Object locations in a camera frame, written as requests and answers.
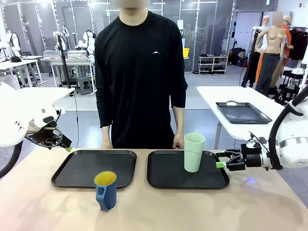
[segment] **hand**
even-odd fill
[[[110,140],[103,141],[102,149],[113,149],[111,141]]]
[[[261,53],[261,54],[264,54],[265,53],[265,50],[264,49],[257,49],[257,52]]]
[[[184,135],[177,133],[173,139],[173,149],[183,149],[184,148]]]

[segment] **cup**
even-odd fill
[[[101,211],[108,211],[116,205],[116,174],[112,171],[104,171],[94,178],[96,188],[96,200],[100,204]]]
[[[200,167],[205,137],[198,133],[189,133],[184,136],[184,169],[188,172],[197,172]]]

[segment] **stool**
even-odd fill
[[[92,85],[89,78],[77,78],[78,85],[76,87],[77,93],[80,95],[86,95],[92,93]]]

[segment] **green cup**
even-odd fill
[[[189,133],[184,136],[184,169],[188,172],[197,172],[200,167],[205,137],[198,133]]]

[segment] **orange garment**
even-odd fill
[[[290,31],[288,30],[288,28],[287,28],[287,26],[285,24],[283,24],[281,26],[281,28],[284,29],[284,33],[287,36],[288,44],[291,45],[291,38],[292,37],[291,37]],[[289,48],[285,48],[284,53],[287,55],[287,58],[285,59],[285,63],[287,63],[288,59],[289,59],[290,49]]]
[[[260,58],[259,58],[258,68],[257,68],[257,72],[256,72],[256,83],[258,83],[258,79],[259,79],[259,76],[260,76],[261,67],[262,67],[262,59],[263,59],[263,54],[261,54]]]

